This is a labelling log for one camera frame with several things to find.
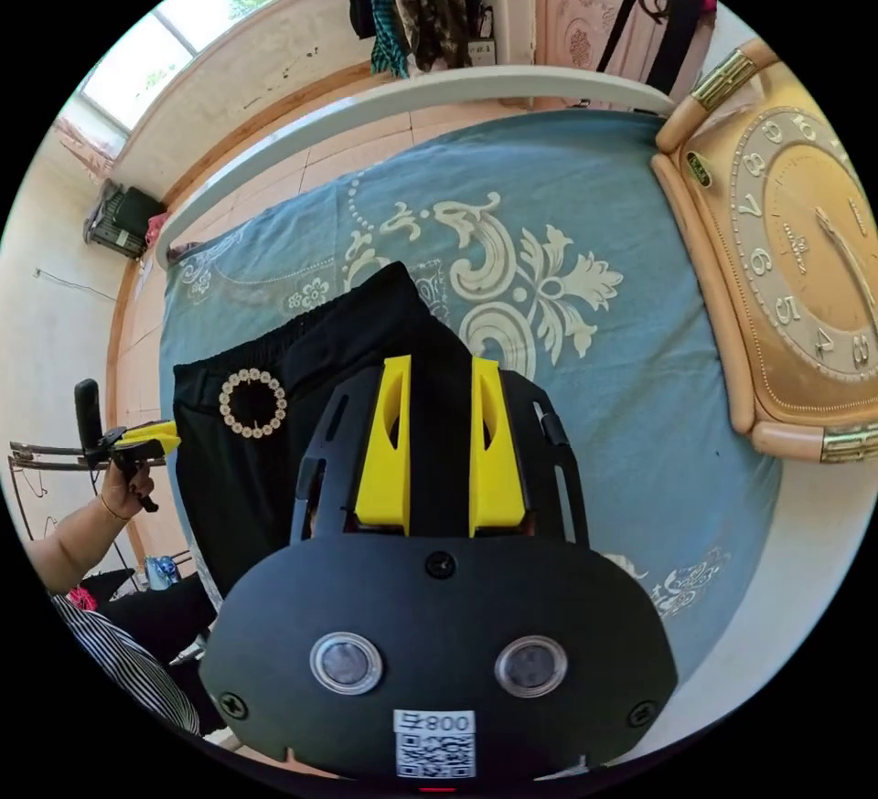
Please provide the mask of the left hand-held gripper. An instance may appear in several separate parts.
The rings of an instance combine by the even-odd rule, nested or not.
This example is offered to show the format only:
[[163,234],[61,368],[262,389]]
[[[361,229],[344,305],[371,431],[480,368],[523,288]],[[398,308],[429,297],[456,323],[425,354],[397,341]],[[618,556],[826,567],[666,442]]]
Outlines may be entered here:
[[149,494],[141,493],[132,480],[147,465],[164,465],[180,443],[173,421],[156,421],[108,431],[99,439],[96,454],[99,462],[105,461],[118,469],[125,493],[135,496],[140,509],[155,513],[158,505]]

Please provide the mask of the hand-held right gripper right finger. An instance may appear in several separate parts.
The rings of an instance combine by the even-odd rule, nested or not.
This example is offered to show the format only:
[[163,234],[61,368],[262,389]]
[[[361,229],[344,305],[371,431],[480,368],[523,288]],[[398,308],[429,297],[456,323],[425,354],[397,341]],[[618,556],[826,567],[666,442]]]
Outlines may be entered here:
[[496,362],[471,366],[468,523],[471,536],[521,526],[525,501],[509,411]]

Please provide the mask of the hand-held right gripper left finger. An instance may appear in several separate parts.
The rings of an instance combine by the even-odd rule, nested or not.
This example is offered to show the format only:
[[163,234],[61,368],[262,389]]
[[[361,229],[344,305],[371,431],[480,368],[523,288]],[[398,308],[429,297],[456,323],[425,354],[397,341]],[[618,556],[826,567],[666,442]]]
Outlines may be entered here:
[[410,532],[412,358],[384,361],[354,513],[365,527]]

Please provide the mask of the person's left hand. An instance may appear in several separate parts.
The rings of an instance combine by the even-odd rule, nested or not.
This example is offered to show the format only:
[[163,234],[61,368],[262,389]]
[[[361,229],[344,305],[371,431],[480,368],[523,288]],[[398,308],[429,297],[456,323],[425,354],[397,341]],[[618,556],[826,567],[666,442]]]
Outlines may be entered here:
[[151,497],[154,483],[150,467],[138,463],[128,478],[116,463],[109,463],[104,473],[99,499],[107,512],[123,522],[131,520],[144,509],[144,501]]

